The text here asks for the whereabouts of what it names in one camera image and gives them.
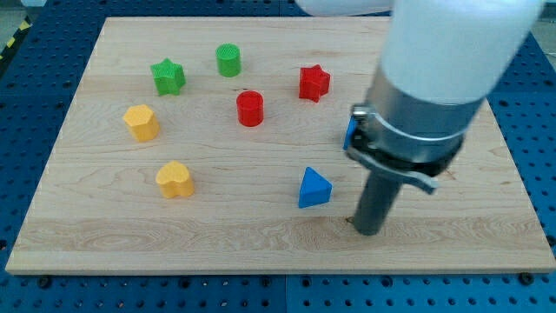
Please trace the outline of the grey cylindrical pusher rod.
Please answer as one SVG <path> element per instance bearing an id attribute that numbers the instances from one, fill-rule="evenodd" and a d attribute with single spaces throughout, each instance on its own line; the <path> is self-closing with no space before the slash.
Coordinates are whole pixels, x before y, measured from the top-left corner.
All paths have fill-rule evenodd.
<path id="1" fill-rule="evenodd" d="M 355 229 L 365 236 L 376 235 L 386 221 L 400 188 L 401 183 L 370 172 L 354 213 Z"/>

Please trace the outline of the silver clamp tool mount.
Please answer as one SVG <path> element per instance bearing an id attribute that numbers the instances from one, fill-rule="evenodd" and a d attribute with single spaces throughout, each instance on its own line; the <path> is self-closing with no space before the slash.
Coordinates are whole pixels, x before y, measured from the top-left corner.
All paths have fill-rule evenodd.
<path id="1" fill-rule="evenodd" d="M 365 100 L 352 107 L 347 156 L 375 175 L 428 194 L 459 152 L 481 100 L 421 100 L 394 86 L 379 65 Z"/>

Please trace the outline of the blue block behind arm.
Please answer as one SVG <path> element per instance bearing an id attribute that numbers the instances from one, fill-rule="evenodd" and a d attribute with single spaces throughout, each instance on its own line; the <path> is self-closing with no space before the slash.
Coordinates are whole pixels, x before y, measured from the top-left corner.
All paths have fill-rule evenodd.
<path id="1" fill-rule="evenodd" d="M 351 145 L 352 137 L 353 137 L 353 134 L 354 134 L 356 128 L 357 128 L 357 122 L 355 121 L 355 119 L 353 117 L 351 117 L 349 119 L 347 129 L 346 129 L 346 134 L 344 136 L 344 142 L 343 142 L 343 146 L 342 146 L 342 148 L 344 150 L 347 150 L 348 147 Z"/>

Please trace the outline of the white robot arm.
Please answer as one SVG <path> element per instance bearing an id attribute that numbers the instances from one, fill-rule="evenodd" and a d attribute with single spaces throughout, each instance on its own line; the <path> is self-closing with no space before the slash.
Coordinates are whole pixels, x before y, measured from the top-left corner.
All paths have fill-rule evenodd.
<path id="1" fill-rule="evenodd" d="M 315 1 L 315 17 L 390 11 L 374 79 L 352 108 L 347 155 L 369 169 L 353 225 L 377 234 L 400 188 L 426 193 L 462 147 L 484 98 L 539 17 L 541 1 Z"/>

